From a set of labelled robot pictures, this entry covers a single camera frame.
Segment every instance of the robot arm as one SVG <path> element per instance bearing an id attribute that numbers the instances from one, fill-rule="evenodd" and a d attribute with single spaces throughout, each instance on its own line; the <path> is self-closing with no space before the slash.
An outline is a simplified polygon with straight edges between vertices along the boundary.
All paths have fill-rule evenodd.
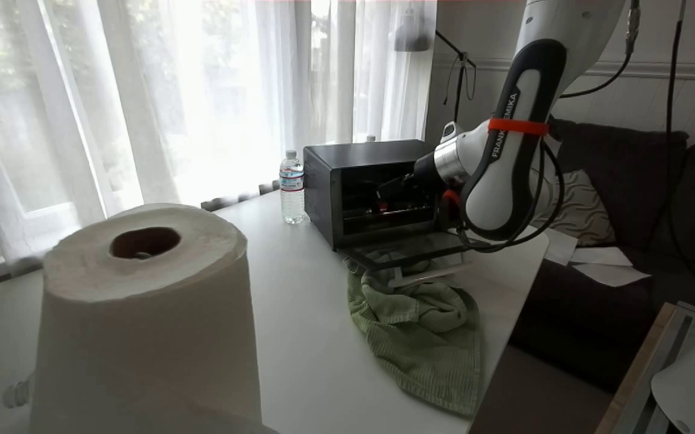
<path id="1" fill-rule="evenodd" d="M 532 216 L 530 169 L 559 92 L 605 49 L 622 0 L 526 0 L 498 104 L 474 129 L 456 132 L 415 166 L 460 186 L 463 216 L 488 240 L 515 239 Z"/>

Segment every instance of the white curtain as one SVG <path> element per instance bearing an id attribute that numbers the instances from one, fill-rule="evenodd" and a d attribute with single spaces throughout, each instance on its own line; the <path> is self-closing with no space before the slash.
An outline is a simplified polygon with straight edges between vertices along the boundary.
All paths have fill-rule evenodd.
<path id="1" fill-rule="evenodd" d="M 433 0 L 0 0 L 0 249 L 255 192 L 284 149 L 422 138 Z"/>

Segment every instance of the wall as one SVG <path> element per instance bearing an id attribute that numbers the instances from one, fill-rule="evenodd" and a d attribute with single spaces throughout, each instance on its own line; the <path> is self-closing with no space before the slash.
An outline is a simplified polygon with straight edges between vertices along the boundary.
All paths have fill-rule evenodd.
<path id="1" fill-rule="evenodd" d="M 556 100 L 554 115 L 661 129 L 665 110 L 670 38 L 677 9 L 677 0 L 642 0 L 640 38 L 624 74 L 599 93 Z M 477 62 L 474 92 L 463 97 L 460 109 L 465 125 L 474 125 L 489 115 L 497 100 L 506 64 L 513 52 L 520 11 L 523 0 L 439 0 L 439 30 L 467 50 L 467 55 Z M 599 85 L 616 71 L 622 61 L 622 21 L 617 24 L 600 61 L 570 90 Z M 456 71 L 453 55 L 443 43 L 436 43 L 433 64 L 436 68 L 432 78 L 426 117 L 428 139 L 439 138 L 439 125 L 451 117 L 451 104 L 443 106 L 442 100 L 445 93 L 453 98 Z M 672 125 L 688 129 L 695 138 L 695 0 L 688 0 L 683 24 Z"/>

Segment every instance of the green cloth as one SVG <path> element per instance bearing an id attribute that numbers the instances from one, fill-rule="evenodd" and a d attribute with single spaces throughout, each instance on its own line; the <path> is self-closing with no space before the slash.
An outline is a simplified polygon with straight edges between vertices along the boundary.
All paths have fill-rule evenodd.
<path id="1" fill-rule="evenodd" d="M 480 329 L 463 288 L 442 281 L 385 288 L 351 269 L 346 297 L 351 322 L 400 390 L 467 419 L 474 415 Z"/>

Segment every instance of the water bottle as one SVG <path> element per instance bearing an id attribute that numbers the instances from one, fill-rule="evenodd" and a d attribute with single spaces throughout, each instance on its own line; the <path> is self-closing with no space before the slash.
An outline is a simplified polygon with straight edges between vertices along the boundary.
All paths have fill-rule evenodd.
<path id="1" fill-rule="evenodd" d="M 303 221 L 303 169 L 297 152 L 284 152 L 280 162 L 280 204 L 282 221 L 295 227 Z"/>

